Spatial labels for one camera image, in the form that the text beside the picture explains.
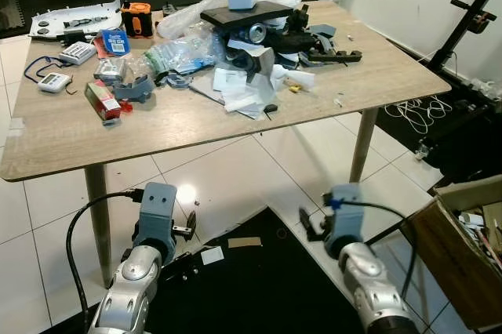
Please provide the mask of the white digital timer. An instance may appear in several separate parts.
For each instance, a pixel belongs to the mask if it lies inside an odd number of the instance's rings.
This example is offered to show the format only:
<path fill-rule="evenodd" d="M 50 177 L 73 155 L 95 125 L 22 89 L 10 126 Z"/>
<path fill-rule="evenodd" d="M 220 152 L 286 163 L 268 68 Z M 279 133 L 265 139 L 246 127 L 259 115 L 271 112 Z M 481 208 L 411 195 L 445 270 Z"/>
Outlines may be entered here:
<path fill-rule="evenodd" d="M 48 73 L 37 82 L 37 87 L 44 93 L 65 93 L 66 88 L 71 85 L 72 78 L 61 73 Z"/>

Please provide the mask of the red carton box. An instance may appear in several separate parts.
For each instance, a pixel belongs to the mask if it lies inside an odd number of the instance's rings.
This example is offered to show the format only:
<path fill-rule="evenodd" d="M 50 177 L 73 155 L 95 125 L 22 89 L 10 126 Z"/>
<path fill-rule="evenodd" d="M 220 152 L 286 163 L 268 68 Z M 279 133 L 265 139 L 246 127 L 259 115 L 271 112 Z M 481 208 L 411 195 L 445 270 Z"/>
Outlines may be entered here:
<path fill-rule="evenodd" d="M 122 106 L 103 81 L 96 79 L 87 83 L 85 98 L 103 122 L 113 122 L 121 117 Z"/>

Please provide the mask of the grey plastic part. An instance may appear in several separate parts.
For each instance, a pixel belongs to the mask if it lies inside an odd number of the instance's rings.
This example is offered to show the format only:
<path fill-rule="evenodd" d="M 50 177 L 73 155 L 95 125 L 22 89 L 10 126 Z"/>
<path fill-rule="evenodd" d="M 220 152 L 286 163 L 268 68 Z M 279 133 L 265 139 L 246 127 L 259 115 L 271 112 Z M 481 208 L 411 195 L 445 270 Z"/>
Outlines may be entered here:
<path fill-rule="evenodd" d="M 121 81 L 112 87 L 112 93 L 118 101 L 146 103 L 153 97 L 155 84 L 147 74 L 133 80 L 132 83 Z"/>

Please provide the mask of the small brown cardboard strip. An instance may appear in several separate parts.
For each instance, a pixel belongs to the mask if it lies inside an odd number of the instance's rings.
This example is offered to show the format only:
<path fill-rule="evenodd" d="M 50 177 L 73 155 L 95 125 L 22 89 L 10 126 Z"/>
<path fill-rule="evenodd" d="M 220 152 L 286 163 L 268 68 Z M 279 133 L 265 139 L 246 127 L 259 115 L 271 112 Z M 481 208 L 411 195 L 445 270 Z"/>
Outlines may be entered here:
<path fill-rule="evenodd" d="M 259 237 L 229 238 L 227 248 L 236 249 L 243 247 L 261 247 L 262 241 Z"/>

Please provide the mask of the blue label tag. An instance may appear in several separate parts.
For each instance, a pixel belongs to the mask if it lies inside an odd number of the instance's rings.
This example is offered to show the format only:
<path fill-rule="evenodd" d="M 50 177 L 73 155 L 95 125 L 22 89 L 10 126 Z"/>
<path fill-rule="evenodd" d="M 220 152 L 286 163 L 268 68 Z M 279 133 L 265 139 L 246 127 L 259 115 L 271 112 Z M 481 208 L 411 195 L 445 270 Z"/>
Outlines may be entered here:
<path fill-rule="evenodd" d="M 125 56 L 130 52 L 129 37 L 126 31 L 114 28 L 100 31 L 100 44 L 108 56 Z"/>

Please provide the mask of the white paper sheets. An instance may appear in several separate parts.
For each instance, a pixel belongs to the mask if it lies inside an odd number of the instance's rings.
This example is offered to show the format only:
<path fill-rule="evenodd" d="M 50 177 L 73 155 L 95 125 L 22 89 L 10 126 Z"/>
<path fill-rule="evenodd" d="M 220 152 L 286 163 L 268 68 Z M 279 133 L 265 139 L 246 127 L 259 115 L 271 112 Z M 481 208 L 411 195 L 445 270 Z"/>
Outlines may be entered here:
<path fill-rule="evenodd" d="M 212 88 L 221 94 L 225 111 L 239 112 L 255 120 L 276 97 L 269 77 L 243 70 L 214 68 Z"/>

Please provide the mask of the silver drink can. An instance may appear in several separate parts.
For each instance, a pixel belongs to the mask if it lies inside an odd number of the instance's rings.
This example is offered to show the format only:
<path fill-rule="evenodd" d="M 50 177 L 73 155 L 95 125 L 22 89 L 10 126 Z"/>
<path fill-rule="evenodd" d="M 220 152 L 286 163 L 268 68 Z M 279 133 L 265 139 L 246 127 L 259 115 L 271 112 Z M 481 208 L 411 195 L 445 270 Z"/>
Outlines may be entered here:
<path fill-rule="evenodd" d="M 248 26 L 242 33 L 243 37 L 251 43 L 261 44 L 267 37 L 268 26 L 262 23 Z"/>

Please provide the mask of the crumpled clear plastic bag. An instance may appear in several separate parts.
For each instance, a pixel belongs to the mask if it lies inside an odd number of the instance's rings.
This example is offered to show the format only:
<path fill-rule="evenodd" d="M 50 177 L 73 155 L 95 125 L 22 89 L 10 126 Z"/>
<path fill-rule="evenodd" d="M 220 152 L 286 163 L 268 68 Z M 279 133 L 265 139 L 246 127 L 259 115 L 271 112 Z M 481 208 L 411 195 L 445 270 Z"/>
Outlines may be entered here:
<path fill-rule="evenodd" d="M 165 39 L 182 37 L 191 25 L 201 21 L 201 12 L 226 7 L 226 5 L 228 5 L 228 0 L 201 0 L 194 5 L 188 5 L 186 8 L 166 16 L 155 27 L 155 32 Z"/>

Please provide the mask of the white plastic panel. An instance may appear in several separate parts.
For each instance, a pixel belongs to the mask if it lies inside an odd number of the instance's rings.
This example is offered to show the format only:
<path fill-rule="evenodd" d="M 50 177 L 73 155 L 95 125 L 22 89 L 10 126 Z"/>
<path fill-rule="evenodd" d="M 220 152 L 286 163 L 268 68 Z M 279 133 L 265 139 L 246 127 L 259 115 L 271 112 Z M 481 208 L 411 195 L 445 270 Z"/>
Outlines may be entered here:
<path fill-rule="evenodd" d="M 53 10 L 31 18 L 28 35 L 32 38 L 55 39 L 68 31 L 94 34 L 122 25 L 122 0 L 97 5 Z"/>

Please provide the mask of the crumpled white tissue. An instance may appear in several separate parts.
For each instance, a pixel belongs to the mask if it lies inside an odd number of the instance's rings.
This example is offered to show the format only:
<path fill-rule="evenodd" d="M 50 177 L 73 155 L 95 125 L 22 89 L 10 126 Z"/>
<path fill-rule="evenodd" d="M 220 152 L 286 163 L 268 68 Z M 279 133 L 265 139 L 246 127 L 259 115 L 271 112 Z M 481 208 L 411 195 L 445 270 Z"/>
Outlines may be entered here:
<path fill-rule="evenodd" d="M 311 91 L 316 87 L 315 74 L 302 70 L 290 70 L 278 64 L 271 69 L 270 80 L 276 89 L 280 85 L 298 87 L 303 91 Z"/>

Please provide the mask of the black and grey gripper part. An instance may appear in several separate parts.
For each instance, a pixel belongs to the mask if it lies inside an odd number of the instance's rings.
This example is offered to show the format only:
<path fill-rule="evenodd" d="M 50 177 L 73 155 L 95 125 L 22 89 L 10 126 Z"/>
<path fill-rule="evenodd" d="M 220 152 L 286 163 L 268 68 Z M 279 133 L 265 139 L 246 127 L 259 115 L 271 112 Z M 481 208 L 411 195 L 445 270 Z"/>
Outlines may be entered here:
<path fill-rule="evenodd" d="M 308 5 L 294 9 L 286 35 L 292 38 L 294 61 L 304 66 L 329 63 L 348 65 L 362 60 L 358 50 L 337 50 L 334 42 L 336 28 L 329 24 L 308 25 Z"/>

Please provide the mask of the small clear wrapped pack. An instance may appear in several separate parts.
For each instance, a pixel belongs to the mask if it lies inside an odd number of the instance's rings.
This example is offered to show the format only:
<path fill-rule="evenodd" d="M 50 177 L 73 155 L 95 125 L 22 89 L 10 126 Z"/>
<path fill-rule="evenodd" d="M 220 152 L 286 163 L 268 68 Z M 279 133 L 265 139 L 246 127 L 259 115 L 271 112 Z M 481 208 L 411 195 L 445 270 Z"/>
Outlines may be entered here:
<path fill-rule="evenodd" d="M 128 65 L 121 57 L 101 58 L 97 62 L 96 71 L 93 73 L 95 79 L 110 82 L 111 84 L 121 83 L 128 72 Z"/>

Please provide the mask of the orange and black device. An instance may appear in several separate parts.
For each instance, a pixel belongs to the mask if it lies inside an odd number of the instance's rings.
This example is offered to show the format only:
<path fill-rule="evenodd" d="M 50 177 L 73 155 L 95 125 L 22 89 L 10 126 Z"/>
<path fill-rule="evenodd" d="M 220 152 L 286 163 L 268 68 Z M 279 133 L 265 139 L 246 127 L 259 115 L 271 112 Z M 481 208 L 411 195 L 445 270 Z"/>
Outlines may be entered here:
<path fill-rule="evenodd" d="M 151 38 L 154 33 L 151 5 L 125 1 L 121 7 L 122 26 L 130 38 Z"/>

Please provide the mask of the clear bag with green print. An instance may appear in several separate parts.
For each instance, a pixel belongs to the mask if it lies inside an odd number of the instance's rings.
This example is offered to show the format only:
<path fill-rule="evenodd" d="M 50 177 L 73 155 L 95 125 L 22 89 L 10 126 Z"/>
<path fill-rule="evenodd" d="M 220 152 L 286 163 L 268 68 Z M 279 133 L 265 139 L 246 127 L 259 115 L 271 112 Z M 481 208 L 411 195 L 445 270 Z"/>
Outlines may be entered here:
<path fill-rule="evenodd" d="M 221 50 L 220 37 L 211 32 L 154 44 L 144 52 L 144 58 L 158 75 L 169 72 L 186 75 L 213 66 Z"/>

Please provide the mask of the brown cardboard rubbish box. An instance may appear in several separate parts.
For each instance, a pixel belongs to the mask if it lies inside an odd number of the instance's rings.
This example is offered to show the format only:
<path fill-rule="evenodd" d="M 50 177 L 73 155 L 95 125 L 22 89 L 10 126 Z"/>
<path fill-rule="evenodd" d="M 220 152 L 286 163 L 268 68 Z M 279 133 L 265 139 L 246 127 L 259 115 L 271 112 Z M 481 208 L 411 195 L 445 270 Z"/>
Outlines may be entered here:
<path fill-rule="evenodd" d="M 408 239 L 469 329 L 502 323 L 502 273 L 455 213 L 499 202 L 502 176 L 497 174 L 435 188 L 429 204 L 409 216 L 416 233 Z"/>

